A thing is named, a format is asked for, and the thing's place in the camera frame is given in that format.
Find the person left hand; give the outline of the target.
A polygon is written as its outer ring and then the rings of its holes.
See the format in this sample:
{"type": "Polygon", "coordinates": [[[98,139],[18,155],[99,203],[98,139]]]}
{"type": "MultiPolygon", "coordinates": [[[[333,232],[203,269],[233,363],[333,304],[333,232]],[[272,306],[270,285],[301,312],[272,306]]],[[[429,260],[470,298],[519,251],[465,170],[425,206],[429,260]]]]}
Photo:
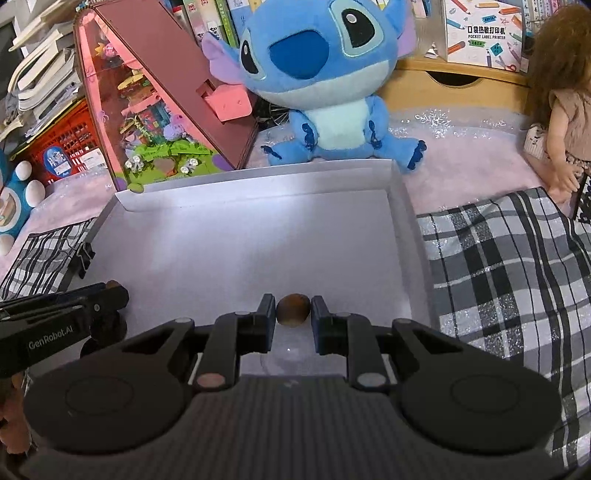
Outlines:
{"type": "Polygon", "coordinates": [[[9,454],[26,453],[31,446],[23,410],[25,380],[23,373],[1,380],[1,443],[9,454]]]}

